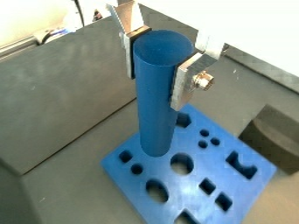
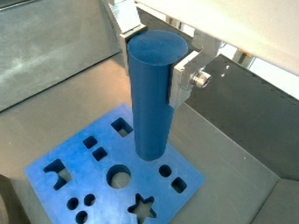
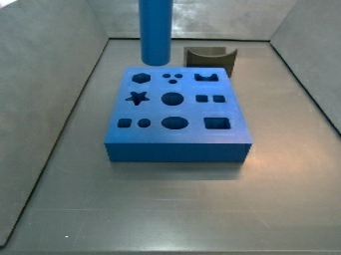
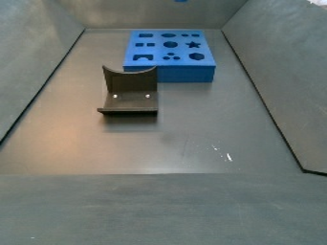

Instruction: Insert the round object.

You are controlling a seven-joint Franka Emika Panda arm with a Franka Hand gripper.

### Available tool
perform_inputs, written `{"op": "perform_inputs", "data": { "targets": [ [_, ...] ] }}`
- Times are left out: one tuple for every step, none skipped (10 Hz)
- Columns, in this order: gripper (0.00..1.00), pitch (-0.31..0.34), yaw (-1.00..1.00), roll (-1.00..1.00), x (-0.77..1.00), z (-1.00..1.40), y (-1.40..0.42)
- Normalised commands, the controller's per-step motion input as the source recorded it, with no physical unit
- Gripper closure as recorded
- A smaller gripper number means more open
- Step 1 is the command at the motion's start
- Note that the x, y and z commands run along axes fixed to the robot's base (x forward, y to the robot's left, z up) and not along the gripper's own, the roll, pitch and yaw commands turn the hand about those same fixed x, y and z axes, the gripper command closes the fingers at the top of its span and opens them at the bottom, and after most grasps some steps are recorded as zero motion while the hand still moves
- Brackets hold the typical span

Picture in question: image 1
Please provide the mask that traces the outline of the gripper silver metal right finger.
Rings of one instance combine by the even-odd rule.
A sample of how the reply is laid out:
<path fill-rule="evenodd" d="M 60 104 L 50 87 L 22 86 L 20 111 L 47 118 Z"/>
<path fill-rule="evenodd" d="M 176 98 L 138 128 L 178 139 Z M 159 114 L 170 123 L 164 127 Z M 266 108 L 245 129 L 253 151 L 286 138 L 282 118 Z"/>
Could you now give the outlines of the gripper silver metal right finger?
<path fill-rule="evenodd" d="M 208 74 L 210 66 L 219 60 L 223 53 L 224 42 L 203 31 L 198 32 L 195 39 L 195 53 L 187 57 L 175 71 L 172 84 L 171 107 L 179 111 L 196 88 L 208 90 L 214 77 Z"/>

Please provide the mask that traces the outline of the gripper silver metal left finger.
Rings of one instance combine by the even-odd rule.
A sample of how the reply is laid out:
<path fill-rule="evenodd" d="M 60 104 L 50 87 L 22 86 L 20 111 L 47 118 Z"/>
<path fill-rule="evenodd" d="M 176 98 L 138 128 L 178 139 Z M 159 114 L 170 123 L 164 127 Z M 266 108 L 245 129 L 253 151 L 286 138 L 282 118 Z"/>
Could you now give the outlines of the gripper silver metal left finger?
<path fill-rule="evenodd" d="M 126 50 L 126 73 L 128 78 L 132 80 L 136 77 L 134 43 L 138 38 L 151 31 L 151 28 L 144 23 L 139 3 L 136 0 L 122 3 L 119 6 L 110 4 L 107 8 L 119 28 L 122 46 Z"/>

